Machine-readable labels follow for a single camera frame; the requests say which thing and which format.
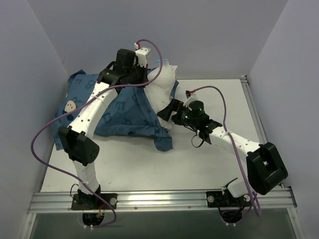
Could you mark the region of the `blue cartoon pillowcase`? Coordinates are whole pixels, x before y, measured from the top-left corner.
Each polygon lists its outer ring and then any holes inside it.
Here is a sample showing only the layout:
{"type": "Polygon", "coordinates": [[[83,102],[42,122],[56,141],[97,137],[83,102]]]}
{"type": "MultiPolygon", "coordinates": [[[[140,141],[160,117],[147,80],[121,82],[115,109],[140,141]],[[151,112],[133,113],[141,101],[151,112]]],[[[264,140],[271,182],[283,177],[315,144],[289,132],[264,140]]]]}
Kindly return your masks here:
{"type": "MultiPolygon", "coordinates": [[[[60,103],[52,124],[56,149],[62,150],[58,135],[60,127],[67,127],[77,116],[75,109],[86,103],[98,76],[88,75],[83,70],[72,74],[67,81],[67,94],[60,103]]],[[[157,150],[167,152],[173,148],[168,127],[162,126],[152,109],[143,88],[123,88],[103,113],[94,131],[95,135],[151,136],[157,150]]]]}

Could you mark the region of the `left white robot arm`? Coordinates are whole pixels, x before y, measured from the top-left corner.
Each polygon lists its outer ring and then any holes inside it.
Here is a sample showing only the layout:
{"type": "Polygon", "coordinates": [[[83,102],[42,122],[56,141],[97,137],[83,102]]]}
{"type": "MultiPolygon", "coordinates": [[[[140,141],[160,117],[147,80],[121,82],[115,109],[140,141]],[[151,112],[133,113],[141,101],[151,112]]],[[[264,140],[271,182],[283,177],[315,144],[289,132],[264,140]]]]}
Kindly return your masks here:
{"type": "Polygon", "coordinates": [[[59,138],[64,151],[73,161],[79,181],[78,196],[84,205],[94,209],[100,205],[100,185],[96,178],[94,161],[100,148],[92,140],[98,122],[109,104],[118,95],[115,89],[102,91],[115,85],[135,85],[148,81],[149,48],[135,51],[120,49],[116,60],[102,70],[92,93],[78,116],[67,126],[59,129],[59,138]]]}

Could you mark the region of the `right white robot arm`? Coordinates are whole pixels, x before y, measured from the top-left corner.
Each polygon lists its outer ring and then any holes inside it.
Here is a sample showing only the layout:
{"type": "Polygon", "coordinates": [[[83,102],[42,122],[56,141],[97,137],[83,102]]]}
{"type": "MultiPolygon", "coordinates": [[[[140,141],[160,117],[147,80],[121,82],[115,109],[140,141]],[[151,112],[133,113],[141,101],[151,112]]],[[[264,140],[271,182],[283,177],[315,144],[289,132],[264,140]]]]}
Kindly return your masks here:
{"type": "Polygon", "coordinates": [[[227,131],[224,125],[205,113],[202,101],[192,101],[186,105],[173,99],[157,116],[190,128],[204,142],[221,147],[238,157],[240,163],[246,163],[247,169],[242,178],[227,183],[226,190],[221,193],[226,205],[234,205],[239,197],[249,193],[266,195],[288,177],[288,171],[274,144],[250,141],[227,131]]]}

